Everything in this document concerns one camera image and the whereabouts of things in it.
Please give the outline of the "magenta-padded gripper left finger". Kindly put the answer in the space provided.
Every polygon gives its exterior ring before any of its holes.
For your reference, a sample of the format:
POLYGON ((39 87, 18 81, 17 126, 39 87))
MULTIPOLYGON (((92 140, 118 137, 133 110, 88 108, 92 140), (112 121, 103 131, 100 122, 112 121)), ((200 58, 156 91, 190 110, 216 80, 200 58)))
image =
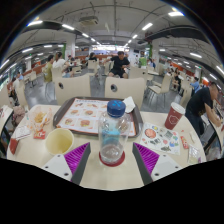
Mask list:
POLYGON ((79 185, 90 152, 90 143, 85 143, 65 155, 56 154, 42 167, 42 169, 79 185))

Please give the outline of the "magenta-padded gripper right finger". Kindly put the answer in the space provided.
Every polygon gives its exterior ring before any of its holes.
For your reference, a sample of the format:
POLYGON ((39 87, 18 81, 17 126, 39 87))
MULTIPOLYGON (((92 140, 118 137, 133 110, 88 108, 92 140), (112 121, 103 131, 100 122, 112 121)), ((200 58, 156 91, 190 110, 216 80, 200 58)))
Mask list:
POLYGON ((159 155, 138 143, 133 143, 132 153, 136 159, 144 185, 182 169, 170 156, 166 154, 159 155))

